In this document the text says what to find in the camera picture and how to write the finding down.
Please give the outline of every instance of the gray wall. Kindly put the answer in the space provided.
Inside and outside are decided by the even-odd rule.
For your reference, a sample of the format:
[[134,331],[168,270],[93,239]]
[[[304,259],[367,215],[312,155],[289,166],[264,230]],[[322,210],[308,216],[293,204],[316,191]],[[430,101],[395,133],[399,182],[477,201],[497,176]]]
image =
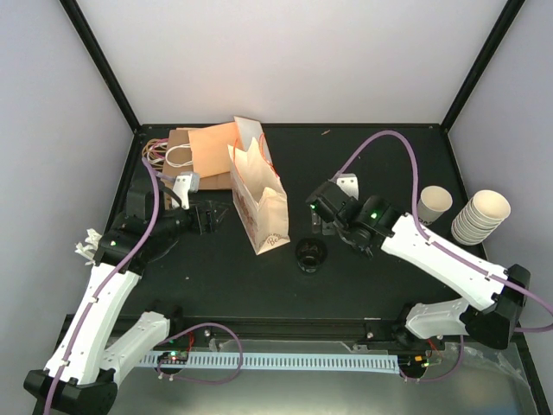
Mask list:
[[[531,270],[531,289],[553,302],[553,2],[526,2],[451,132],[469,193],[492,188],[511,217],[485,243],[489,257]],[[528,302],[525,326],[550,323]],[[553,407],[553,333],[527,335]]]
[[57,1],[0,2],[0,413],[30,413],[42,368],[89,269],[131,134]]

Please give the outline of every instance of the black metal frame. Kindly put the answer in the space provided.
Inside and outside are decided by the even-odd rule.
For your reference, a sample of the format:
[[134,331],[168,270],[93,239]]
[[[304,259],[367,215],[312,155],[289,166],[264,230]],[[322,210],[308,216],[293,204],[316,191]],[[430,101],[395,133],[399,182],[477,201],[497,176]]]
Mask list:
[[[81,40],[83,41],[86,49],[88,50],[88,53],[92,57],[92,60],[94,61],[94,64],[96,65],[97,69],[102,75],[105,81],[105,84],[108,86],[113,98],[115,99],[116,103],[119,106],[119,109],[121,110],[125,119],[127,120],[127,123],[129,124],[130,129],[134,133],[129,155],[125,162],[121,181],[119,182],[117,193],[115,195],[115,201],[113,202],[110,216],[107,221],[107,227],[109,228],[116,214],[119,213],[123,208],[125,195],[129,189],[130,182],[134,174],[136,160],[138,159],[138,156],[141,151],[141,142],[147,136],[146,131],[149,128],[151,129],[152,126],[142,125],[138,121],[137,116],[135,115],[135,113],[132,110],[132,107],[130,106],[129,100],[125,97],[124,91],[120,86],[116,75],[111,70],[111,66],[108,60],[105,58],[105,55],[102,52],[102,49],[99,46],[99,43],[96,40],[94,33],[92,32],[92,29],[88,25],[88,22],[86,21],[86,18],[83,15],[77,1],[60,0],[60,3],[65,9],[67,15],[69,16],[69,19],[71,20],[73,26],[75,27],[77,33],[79,34]],[[455,120],[459,117],[464,105],[467,103],[472,91],[476,87],[482,74],[485,72],[487,65],[491,61],[495,51],[497,50],[500,43],[502,42],[508,29],[511,27],[512,22],[515,20],[523,4],[524,4],[524,0],[506,1],[505,7],[503,8],[501,14],[498,17],[497,22],[494,24],[493,29],[490,32],[490,35],[486,39],[484,46],[482,47],[476,60],[474,61],[474,64],[472,65],[467,77],[465,78],[461,86],[461,89],[455,96],[455,99],[452,105],[450,106],[445,118],[443,119],[441,124],[439,125],[437,124],[435,126],[436,128],[440,128],[443,139],[445,140],[446,143],[448,143],[448,145],[449,145],[448,132],[453,126]],[[450,154],[452,156],[452,159],[454,160],[453,149],[451,149],[450,145],[449,145],[449,148],[450,148]],[[459,185],[461,186],[461,189],[463,189],[463,193],[467,201],[468,200],[467,192],[464,191],[465,188],[464,188],[463,181],[461,179],[461,173],[459,172],[457,166],[455,166],[455,168],[457,169]],[[65,326],[68,326],[68,323],[71,320],[71,316],[68,316],[67,319],[64,323],[64,329],[62,330],[62,334],[65,333],[65,330],[67,329],[67,327]],[[118,323],[116,323],[114,334],[116,334],[118,330],[125,331],[133,323],[134,323],[133,319],[129,320],[129,319],[126,319],[125,317],[120,318],[118,320]],[[244,328],[244,326],[248,327],[249,330],[252,330],[252,332],[250,332],[250,335],[252,335],[253,337],[256,337],[256,336],[263,337],[264,334],[270,333],[269,336],[271,338],[281,336],[282,338],[287,338],[287,339],[294,338],[294,333],[297,333],[297,330],[298,330],[298,327],[296,326],[297,324],[300,324],[299,322],[296,322],[296,323],[282,322],[283,325],[288,325],[290,328],[288,333],[282,333],[279,330],[279,328],[276,326],[272,328],[268,328],[263,322],[255,322],[253,320],[242,321],[242,322],[228,321],[226,323],[230,324],[231,327],[237,326],[237,325],[238,326],[241,325],[242,328]],[[304,326],[300,327],[300,330],[301,332],[303,332],[303,334],[305,334],[305,329],[306,327]],[[321,339],[331,340],[331,338],[335,338],[336,330],[338,329],[341,340],[352,341],[352,342],[358,342],[359,337],[362,336],[366,331],[366,328],[364,327],[363,324],[360,324],[360,322],[342,322],[342,321],[326,322],[325,324],[319,325],[317,327],[311,326],[311,329],[313,330],[312,337],[314,340],[321,340]],[[545,398],[545,394],[543,393],[543,388],[540,384],[539,378],[537,377],[536,367],[534,365],[533,359],[531,358],[531,354],[528,349],[528,345],[526,343],[524,336],[522,334],[514,335],[512,338],[512,341],[516,342],[518,345],[520,358],[523,362],[524,370],[526,372],[526,375],[528,377],[528,380],[531,386],[532,396],[536,402],[539,413],[551,414],[547,404],[547,400]]]

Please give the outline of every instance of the table top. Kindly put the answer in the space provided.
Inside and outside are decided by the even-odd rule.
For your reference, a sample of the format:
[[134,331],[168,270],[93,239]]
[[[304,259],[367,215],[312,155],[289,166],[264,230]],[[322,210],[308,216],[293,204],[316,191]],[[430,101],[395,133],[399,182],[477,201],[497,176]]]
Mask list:
[[[386,127],[367,125],[265,125],[264,132],[289,204],[291,243],[256,255],[234,206],[216,233],[184,235],[162,259],[148,265],[122,315],[140,315],[154,300],[180,305],[185,316],[248,318],[396,318],[405,303],[436,303],[458,297],[414,265],[383,252],[359,256],[338,236],[313,235],[307,196],[332,177],[353,151]],[[167,137],[171,128],[150,127],[147,141]],[[419,163],[420,189],[446,188],[454,204],[431,229],[452,240],[450,225],[466,202],[448,138],[434,126],[395,128],[412,144]],[[382,137],[360,155],[348,172],[359,178],[359,198],[381,195],[410,211],[410,162],[402,144]],[[144,177],[139,164],[134,177]],[[226,201],[228,190],[202,191],[192,199]],[[306,276],[296,264],[299,239],[321,238],[328,256]],[[481,247],[468,250],[481,255]]]

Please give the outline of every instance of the orange paper bag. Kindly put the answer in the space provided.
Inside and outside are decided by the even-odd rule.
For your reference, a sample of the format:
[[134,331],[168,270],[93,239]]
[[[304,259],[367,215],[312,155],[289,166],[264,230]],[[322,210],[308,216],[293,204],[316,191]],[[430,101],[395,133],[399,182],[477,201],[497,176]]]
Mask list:
[[290,242],[288,197],[261,148],[255,138],[247,151],[228,146],[232,199],[257,255]]

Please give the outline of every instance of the stack of paper cups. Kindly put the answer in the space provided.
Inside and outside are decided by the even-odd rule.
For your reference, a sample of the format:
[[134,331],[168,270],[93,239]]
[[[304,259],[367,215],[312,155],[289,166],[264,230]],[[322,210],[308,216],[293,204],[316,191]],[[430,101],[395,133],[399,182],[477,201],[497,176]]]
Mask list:
[[511,213],[507,199],[492,190],[481,190],[454,219],[451,233],[463,245],[477,245]]

